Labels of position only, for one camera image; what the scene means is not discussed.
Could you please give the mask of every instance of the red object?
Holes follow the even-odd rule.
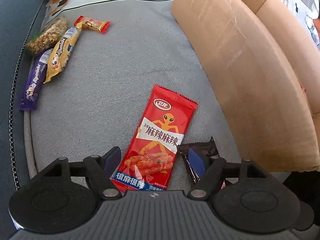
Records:
[[[166,88],[154,85],[113,183],[126,190],[165,190],[177,145],[181,144],[197,103]]]
[[[84,16],[79,16],[78,19],[74,22],[74,26],[76,26],[79,22],[83,22],[82,28],[91,29],[94,31],[99,31],[100,33],[105,33],[111,24],[111,22],[103,22],[95,19],[87,18]]]

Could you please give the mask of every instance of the blue-gray fabric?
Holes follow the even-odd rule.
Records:
[[[113,146],[124,154],[154,84],[199,103],[184,143],[213,136],[223,157],[240,160],[208,78],[170,14],[171,3],[119,0],[63,12],[70,24],[85,15],[112,25],[106,34],[83,30],[65,70],[43,85],[25,126],[32,138],[27,157],[34,156],[29,165],[39,171],[59,156],[80,161]],[[190,188],[180,158],[168,188]]]
[[[0,0],[0,239],[7,239],[15,232],[15,227],[8,212],[8,202],[16,191],[12,176],[9,145],[9,104],[12,81],[23,41],[26,38],[32,19],[42,0]],[[45,14],[43,6],[32,33],[39,30]],[[23,114],[17,108],[20,101],[22,86],[28,76],[31,56],[24,53],[20,64],[17,93],[14,108],[14,148],[16,165],[21,184],[30,178],[24,149]]]

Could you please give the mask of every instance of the blue label strip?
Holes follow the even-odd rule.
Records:
[[[137,190],[165,190],[161,187],[153,186],[142,179],[137,179],[121,171],[117,171],[116,175],[113,178],[125,185],[134,187]]]

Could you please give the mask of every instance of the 卫龙 logo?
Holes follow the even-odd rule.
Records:
[[[171,105],[167,101],[164,101],[163,99],[156,98],[155,100],[153,100],[153,103],[155,104],[156,107],[158,107],[161,110],[171,109]]]

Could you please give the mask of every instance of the purple alpenliebe candy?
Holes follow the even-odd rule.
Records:
[[[40,53],[29,74],[26,86],[23,90],[23,96],[20,104],[20,110],[31,111],[36,109],[36,100],[38,92],[46,78],[48,59],[53,49]]]

